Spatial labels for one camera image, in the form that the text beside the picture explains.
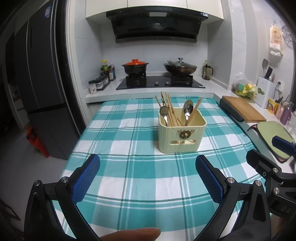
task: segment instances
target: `hand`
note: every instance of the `hand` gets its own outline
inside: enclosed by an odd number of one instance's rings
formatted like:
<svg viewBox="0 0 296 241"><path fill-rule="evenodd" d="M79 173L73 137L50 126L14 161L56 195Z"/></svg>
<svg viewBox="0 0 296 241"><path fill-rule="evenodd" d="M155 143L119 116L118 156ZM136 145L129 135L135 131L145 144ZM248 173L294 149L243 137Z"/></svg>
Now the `hand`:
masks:
<svg viewBox="0 0 296 241"><path fill-rule="evenodd" d="M160 229L143 228L121 230L100 237L102 241L154 241L160 235Z"/></svg>

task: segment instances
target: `refrigerator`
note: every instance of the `refrigerator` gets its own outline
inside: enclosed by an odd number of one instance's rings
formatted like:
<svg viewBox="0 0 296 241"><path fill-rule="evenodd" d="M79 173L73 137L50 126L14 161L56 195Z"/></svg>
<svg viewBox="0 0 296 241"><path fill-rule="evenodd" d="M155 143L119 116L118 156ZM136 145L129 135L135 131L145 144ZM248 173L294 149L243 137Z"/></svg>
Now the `refrigerator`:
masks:
<svg viewBox="0 0 296 241"><path fill-rule="evenodd" d="M50 156L62 159L85 129L67 59L65 4L46 2L14 38L17 85L30 124Z"/></svg>

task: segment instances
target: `tablecloth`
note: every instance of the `tablecloth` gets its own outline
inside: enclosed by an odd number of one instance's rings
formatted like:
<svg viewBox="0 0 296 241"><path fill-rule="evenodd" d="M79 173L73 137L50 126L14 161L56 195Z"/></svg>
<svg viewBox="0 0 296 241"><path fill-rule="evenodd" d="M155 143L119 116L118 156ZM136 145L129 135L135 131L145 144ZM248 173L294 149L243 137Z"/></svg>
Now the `tablecloth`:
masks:
<svg viewBox="0 0 296 241"><path fill-rule="evenodd" d="M172 98L183 107L190 98ZM155 99L126 99L104 102L87 126L63 176L71 173L91 153L100 156L101 166L84 200L77 204L84 218L99 235L121 229L157 227L158 240L194 240L213 216L214 203L195 169L203 154L226 177L238 182L261 180L246 163L254 147L248 136L214 101L203 99L199 111L207 122L197 152L163 154L158 150L158 111ZM54 203L65 232L68 227ZM241 202L234 212L238 213Z"/></svg>

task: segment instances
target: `gas stove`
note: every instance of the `gas stove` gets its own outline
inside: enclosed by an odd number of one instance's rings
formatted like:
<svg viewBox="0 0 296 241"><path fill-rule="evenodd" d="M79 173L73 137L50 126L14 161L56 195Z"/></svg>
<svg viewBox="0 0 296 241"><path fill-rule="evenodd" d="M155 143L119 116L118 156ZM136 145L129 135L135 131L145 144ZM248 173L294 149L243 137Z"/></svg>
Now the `gas stove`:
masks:
<svg viewBox="0 0 296 241"><path fill-rule="evenodd" d="M192 75L187 76L127 76L117 87L117 90L135 89L135 88L205 88L203 85L193 79Z"/></svg>

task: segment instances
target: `orange lid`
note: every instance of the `orange lid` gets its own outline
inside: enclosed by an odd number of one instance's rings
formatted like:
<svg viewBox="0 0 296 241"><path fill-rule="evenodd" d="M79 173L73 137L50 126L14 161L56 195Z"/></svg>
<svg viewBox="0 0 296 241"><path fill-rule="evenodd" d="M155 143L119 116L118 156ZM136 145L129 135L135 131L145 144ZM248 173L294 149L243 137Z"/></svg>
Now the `orange lid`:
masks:
<svg viewBox="0 0 296 241"><path fill-rule="evenodd" d="M138 59L133 59L131 62L128 62L125 65L138 65L138 64L146 64L146 63L143 61L139 61Z"/></svg>

